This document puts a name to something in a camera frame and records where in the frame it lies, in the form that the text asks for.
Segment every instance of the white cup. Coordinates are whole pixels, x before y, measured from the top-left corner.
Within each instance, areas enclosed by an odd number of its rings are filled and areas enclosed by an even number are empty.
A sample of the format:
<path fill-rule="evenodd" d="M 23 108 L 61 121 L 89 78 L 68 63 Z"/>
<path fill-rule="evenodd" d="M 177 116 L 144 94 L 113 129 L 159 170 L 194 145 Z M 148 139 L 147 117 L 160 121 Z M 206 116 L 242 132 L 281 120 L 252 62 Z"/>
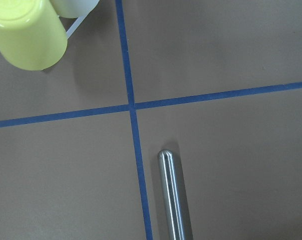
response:
<path fill-rule="evenodd" d="M 99 0 L 50 0 L 56 13 L 68 19 L 87 15 Z"/>

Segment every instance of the gray tile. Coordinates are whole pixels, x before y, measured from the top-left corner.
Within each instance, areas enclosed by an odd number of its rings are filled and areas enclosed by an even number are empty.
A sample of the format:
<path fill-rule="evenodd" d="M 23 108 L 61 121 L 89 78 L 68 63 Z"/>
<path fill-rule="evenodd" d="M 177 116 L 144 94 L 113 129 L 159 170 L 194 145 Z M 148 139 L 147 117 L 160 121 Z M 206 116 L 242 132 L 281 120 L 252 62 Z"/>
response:
<path fill-rule="evenodd" d="M 0 120 L 120 104 L 127 95 L 114 1 L 101 0 L 47 70 L 18 69 L 0 54 Z"/>
<path fill-rule="evenodd" d="M 0 239 L 145 239 L 129 114 L 0 128 Z"/>
<path fill-rule="evenodd" d="M 194 239 L 302 240 L 302 89 L 138 111 L 154 239 L 156 155 L 181 156 Z"/>
<path fill-rule="evenodd" d="M 137 102 L 302 82 L 302 0 L 123 5 Z"/>

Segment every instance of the blue line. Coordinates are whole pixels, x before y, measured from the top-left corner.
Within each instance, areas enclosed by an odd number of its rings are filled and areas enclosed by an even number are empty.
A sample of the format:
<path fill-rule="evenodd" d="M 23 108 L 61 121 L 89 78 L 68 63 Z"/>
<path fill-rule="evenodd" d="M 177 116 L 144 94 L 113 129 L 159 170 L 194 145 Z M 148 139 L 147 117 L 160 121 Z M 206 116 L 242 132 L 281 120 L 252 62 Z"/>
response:
<path fill-rule="evenodd" d="M 232 98 L 236 96 L 245 96 L 245 95 L 254 95 L 254 94 L 264 94 L 264 93 L 271 93 L 271 92 L 278 92 L 278 91 L 285 91 L 285 90 L 293 90 L 293 89 L 302 89 L 302 82 L 284 84 L 284 85 L 273 85 L 273 86 L 262 86 L 262 87 L 255 87 L 250 89 L 241 89 L 241 90 L 233 90 L 227 92 L 217 92 L 217 93 L 209 93 L 203 95 L 195 95 L 195 96 L 184 96 L 181 98 L 171 98 L 171 99 L 164 99 L 164 100 L 156 100 L 156 101 L 147 101 L 147 102 L 139 102 L 135 104 L 135 109 L 150 109 L 150 108 L 157 108 L 157 107 L 164 107 L 170 105 L 177 105 L 177 104 L 186 104 L 186 103 L 195 103 L 201 101 L 209 101 L 209 100 L 216 100 L 216 99 L 225 99 L 225 98 Z"/>
<path fill-rule="evenodd" d="M 93 115 L 101 115 L 101 114 L 109 114 L 109 113 L 119 113 L 128 111 L 129 106 L 126 105 L 118 105 L 118 106 L 111 106 L 111 107 L 100 107 L 100 108 L 93 108 L 88 110 L 79 110 L 79 111 L 69 111 L 65 113 L 54 113 L 48 115 L 41 115 L 41 116 L 31 116 L 31 117 L 24 117 L 20 119 L 10 119 L 10 120 L 2 120 L 0 121 L 0 128 L 4 128 L 6 126 L 16 126 L 16 125 L 24 125 L 24 124 L 34 124 L 34 123 L 41 123 L 41 122 L 48 122 L 48 121 L 55 121 L 55 120 L 62 120 L 62 119 L 71 119 L 74 117 L 85 117 L 85 116 L 93 116 Z"/>
<path fill-rule="evenodd" d="M 147 240 L 153 240 L 149 204 L 147 199 L 146 183 L 145 183 L 144 168 L 143 168 L 141 141 L 140 141 L 139 127 L 138 127 L 138 121 L 137 121 L 136 110 L 135 110 L 133 81 L 132 81 L 132 74 L 131 74 L 129 51 L 127 46 L 123 5 L 121 0 L 115 0 L 115 2 L 116 2 L 117 20 L 118 20 L 120 40 L 121 40 L 126 90 L 127 90 L 127 98 L 129 102 L 133 144 L 134 144 L 134 151 L 135 151 L 137 175 L 138 175 L 139 187 L 140 187 L 145 233 L 146 233 Z"/>

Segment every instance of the yellow cup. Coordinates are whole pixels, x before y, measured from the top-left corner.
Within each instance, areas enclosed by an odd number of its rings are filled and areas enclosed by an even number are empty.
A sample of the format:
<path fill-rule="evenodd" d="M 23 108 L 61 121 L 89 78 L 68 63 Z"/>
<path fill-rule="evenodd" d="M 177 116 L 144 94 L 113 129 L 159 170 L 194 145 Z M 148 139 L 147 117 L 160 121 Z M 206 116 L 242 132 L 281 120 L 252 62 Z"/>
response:
<path fill-rule="evenodd" d="M 65 29 L 49 0 L 0 0 L 0 52 L 12 65 L 43 70 L 66 47 Z"/>

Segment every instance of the white strip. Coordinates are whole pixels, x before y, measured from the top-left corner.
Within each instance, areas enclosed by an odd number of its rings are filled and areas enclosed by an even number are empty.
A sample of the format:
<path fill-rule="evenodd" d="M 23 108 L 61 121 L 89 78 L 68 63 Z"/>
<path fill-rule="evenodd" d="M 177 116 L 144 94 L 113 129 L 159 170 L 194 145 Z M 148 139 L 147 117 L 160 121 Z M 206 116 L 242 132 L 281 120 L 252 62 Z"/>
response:
<path fill-rule="evenodd" d="M 70 38 L 70 36 L 75 32 L 75 30 L 79 27 L 79 25 L 82 23 L 82 21 L 84 21 L 84 19 L 87 17 L 87 15 L 80 16 L 79 18 L 77 18 L 75 20 L 75 22 L 71 25 L 71 27 L 66 32 L 67 39 Z"/>

